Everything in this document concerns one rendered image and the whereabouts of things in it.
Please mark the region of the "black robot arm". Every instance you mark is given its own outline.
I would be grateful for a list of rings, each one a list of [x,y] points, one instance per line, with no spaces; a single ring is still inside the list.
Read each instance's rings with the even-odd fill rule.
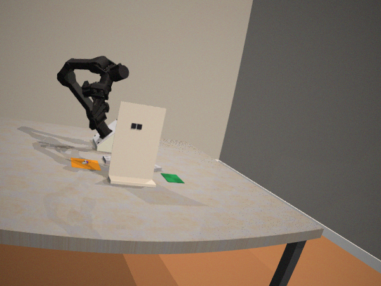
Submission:
[[[74,69],[90,70],[90,72],[101,76],[100,81],[107,80],[111,84],[113,81],[117,82],[128,78],[129,70],[121,63],[116,65],[116,63],[110,61],[105,56],[100,56],[92,59],[71,58],[66,61],[60,72],[57,74],[59,83],[68,87],[78,101],[80,101],[80,104],[82,104],[84,109],[86,109],[86,115],[90,121],[89,128],[91,130],[96,129],[100,135],[99,137],[103,139],[112,132],[105,123],[107,117],[105,113],[102,112],[97,119],[93,119],[93,102],[89,97],[91,97],[91,93],[94,94],[95,89],[93,89],[92,92],[90,91],[90,84],[88,81],[85,81],[81,87],[76,81]]]

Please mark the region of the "green flat square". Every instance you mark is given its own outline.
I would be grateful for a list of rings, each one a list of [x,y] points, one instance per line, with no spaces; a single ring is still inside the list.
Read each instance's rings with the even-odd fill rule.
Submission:
[[[161,173],[167,182],[184,183],[177,175]]]

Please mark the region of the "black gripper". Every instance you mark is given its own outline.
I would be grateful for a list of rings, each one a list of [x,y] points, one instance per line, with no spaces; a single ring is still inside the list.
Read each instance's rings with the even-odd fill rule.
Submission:
[[[109,112],[109,104],[105,100],[109,99],[109,92],[112,91],[112,84],[107,80],[101,80],[100,82],[93,82],[90,85],[90,91],[95,89],[94,94],[91,93],[91,99],[93,99],[92,114],[93,119],[97,119],[102,112]]]

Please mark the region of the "beige panel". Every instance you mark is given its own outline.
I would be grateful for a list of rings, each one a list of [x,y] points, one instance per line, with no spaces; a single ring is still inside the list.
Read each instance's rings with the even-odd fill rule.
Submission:
[[[121,102],[111,151],[110,184],[156,187],[152,180],[166,109]]]

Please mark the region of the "orange square mat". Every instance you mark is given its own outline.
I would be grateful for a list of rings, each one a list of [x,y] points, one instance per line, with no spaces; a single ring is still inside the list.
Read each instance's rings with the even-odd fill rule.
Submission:
[[[86,160],[87,164],[82,164],[85,159],[79,158],[71,158],[72,167],[84,168],[84,169],[92,169],[92,170],[101,170],[98,161],[96,160]]]

